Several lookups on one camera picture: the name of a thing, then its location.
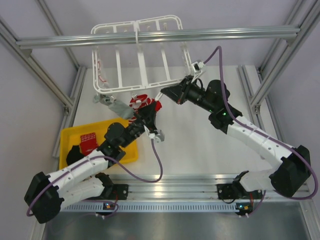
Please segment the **red white striped sock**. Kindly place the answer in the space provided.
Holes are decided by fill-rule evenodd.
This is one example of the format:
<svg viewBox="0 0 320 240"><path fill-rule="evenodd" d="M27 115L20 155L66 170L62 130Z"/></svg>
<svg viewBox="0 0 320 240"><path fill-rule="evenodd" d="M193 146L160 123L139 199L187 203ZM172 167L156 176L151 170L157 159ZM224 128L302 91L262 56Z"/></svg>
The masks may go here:
<svg viewBox="0 0 320 240"><path fill-rule="evenodd" d="M141 109L145 106L148 106L154 102L156 102L155 99L148 97L147 94L140 94L140 95L134 94L131 97L131 100L129 102L129 106L133 109L134 112L136 112L139 109Z"/></svg>

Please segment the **white clip hanger rack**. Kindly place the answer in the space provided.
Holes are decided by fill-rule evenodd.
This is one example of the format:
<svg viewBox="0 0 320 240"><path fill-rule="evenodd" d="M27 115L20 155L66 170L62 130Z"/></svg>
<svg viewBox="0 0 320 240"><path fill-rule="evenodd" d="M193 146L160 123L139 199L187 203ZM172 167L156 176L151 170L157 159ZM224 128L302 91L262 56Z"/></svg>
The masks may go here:
<svg viewBox="0 0 320 240"><path fill-rule="evenodd" d="M91 29L91 34L125 32L156 32L182 30L181 19L165 15L141 20L102 23ZM108 84L98 79L97 61ZM94 46L92 49L93 88L98 94L112 95L157 87L179 82L192 71L191 58L186 42L114 44ZM174 66L182 67L184 74L170 72Z"/></svg>

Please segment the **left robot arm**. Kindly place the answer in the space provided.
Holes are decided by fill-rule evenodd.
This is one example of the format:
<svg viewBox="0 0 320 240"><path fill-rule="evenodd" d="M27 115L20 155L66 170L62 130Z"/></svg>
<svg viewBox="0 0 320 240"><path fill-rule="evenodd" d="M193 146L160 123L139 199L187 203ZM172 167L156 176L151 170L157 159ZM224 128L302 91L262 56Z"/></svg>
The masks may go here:
<svg viewBox="0 0 320 240"><path fill-rule="evenodd" d="M26 215L44 224L75 203L90 198L109 198L113 194L113 182L103 173L118 165L126 155L124 149L142 134L149 134L151 142L160 136L156 127L156 115L162 105L154 101L134 112L136 120L128 126L113 122L106 130L104 141L91 153L58 171L33 176L25 193L28 206Z"/></svg>

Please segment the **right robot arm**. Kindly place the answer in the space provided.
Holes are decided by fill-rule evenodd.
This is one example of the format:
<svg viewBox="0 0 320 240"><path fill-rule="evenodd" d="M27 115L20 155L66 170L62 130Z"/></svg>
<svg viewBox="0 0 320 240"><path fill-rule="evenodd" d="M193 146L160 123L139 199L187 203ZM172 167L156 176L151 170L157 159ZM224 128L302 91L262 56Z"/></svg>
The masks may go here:
<svg viewBox="0 0 320 240"><path fill-rule="evenodd" d="M259 154L271 168L261 171L243 171L232 181L234 194L246 198L253 191L275 191L293 199L294 194L311 176L309 150L300 145L294 148L255 126L243 114L228 104L230 92L220 80L211 80L207 88L197 85L191 75L180 83L160 91L178 105L189 101L210 113L208 119L214 128L233 137Z"/></svg>

